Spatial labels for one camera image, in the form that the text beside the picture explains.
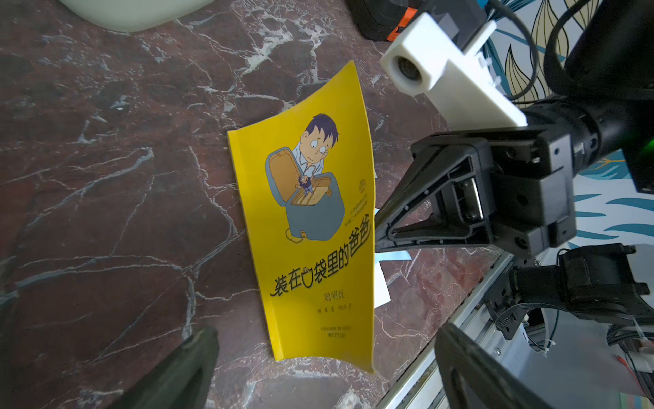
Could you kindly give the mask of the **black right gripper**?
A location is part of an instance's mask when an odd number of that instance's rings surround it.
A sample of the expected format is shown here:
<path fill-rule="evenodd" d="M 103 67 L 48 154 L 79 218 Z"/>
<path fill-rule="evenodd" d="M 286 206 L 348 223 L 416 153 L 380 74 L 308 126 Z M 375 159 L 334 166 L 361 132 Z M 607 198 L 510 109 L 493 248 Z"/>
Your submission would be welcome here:
<path fill-rule="evenodd" d="M 535 125 L 415 142 L 414 162 L 376 213 L 375 251 L 494 244 L 529 258 L 563 245 L 577 234 L 572 141 L 561 126 Z"/>

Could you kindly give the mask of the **yellow children's book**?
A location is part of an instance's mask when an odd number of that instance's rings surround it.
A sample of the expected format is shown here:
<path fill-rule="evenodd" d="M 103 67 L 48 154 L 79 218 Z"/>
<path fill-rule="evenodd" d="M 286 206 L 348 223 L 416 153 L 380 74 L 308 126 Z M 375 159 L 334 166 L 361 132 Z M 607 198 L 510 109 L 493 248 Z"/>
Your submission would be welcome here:
<path fill-rule="evenodd" d="M 355 64 L 228 143 L 274 358 L 372 372 L 376 182 Z"/>

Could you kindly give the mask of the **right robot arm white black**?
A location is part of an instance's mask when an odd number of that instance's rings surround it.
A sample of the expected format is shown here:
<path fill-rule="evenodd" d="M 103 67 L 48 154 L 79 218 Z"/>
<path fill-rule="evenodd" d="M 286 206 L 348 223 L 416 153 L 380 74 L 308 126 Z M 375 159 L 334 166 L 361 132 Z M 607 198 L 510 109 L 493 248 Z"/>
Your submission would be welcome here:
<path fill-rule="evenodd" d="M 552 95 L 516 107 L 485 79 L 478 42 L 459 49 L 429 15 L 393 42 L 383 66 L 398 89 L 426 94 L 451 126 L 413 161 L 375 219 L 378 252 L 495 245 L 522 259 L 577 235 L 574 177 L 623 151 L 635 188 L 653 191 L 653 4 L 604 1 L 570 57 L 541 62 Z"/>

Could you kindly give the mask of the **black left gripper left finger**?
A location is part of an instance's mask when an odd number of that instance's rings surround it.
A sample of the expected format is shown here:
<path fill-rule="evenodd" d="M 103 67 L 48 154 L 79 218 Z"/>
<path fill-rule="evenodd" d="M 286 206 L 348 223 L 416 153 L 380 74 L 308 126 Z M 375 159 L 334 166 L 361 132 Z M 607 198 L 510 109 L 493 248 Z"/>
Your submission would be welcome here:
<path fill-rule="evenodd" d="M 205 407 L 219 351 L 216 328 L 201 328 L 112 403 L 111 407 Z"/>

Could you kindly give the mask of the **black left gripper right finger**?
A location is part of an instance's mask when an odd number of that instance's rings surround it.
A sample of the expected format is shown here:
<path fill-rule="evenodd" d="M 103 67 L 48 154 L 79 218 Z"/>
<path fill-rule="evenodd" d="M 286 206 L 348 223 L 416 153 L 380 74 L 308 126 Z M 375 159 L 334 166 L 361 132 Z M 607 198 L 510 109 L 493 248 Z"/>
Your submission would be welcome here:
<path fill-rule="evenodd" d="M 451 408 L 549 408 L 456 325 L 443 325 L 434 352 Z"/>

